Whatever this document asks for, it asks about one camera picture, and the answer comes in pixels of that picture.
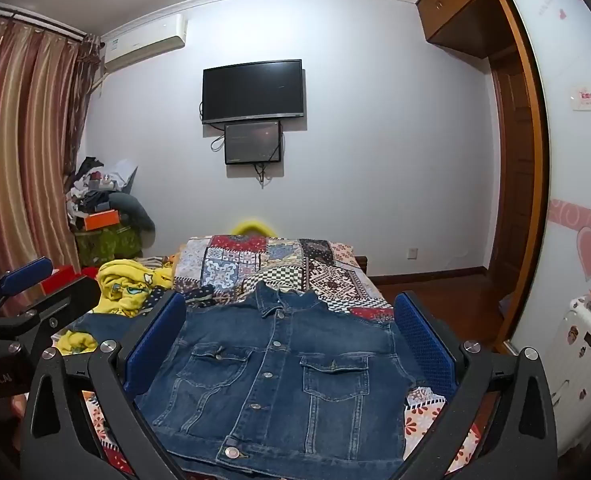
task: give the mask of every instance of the pocket flap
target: pocket flap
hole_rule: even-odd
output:
[[[224,346],[220,343],[198,343],[193,346],[191,355],[198,357],[213,357],[222,359],[233,359],[236,361],[247,361],[252,354],[250,348],[239,348],[236,346]]]
[[[368,370],[367,356],[363,355],[306,355],[300,359],[300,364],[327,373]]]

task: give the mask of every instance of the small sign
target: small sign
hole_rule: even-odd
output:
[[[571,95],[571,108],[576,111],[591,111],[591,88],[576,88]]]

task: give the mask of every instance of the television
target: television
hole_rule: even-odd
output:
[[[302,60],[209,68],[202,77],[202,123],[304,116]]]
[[[224,126],[225,164],[280,162],[279,121],[229,123]]]

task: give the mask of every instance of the jacket chest pocket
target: jacket chest pocket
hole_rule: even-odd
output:
[[[220,388],[232,384],[247,366],[252,350],[224,347],[220,343],[199,343],[178,377],[200,388]]]
[[[339,401],[368,395],[369,372],[366,356],[304,356],[303,388],[323,400]]]

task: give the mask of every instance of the jacket collar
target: jacket collar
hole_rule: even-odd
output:
[[[267,317],[278,308],[283,309],[285,312],[308,310],[320,303],[320,300],[312,290],[305,293],[294,290],[282,292],[271,288],[262,281],[258,282],[255,291],[249,296],[246,303],[255,305],[262,317]]]

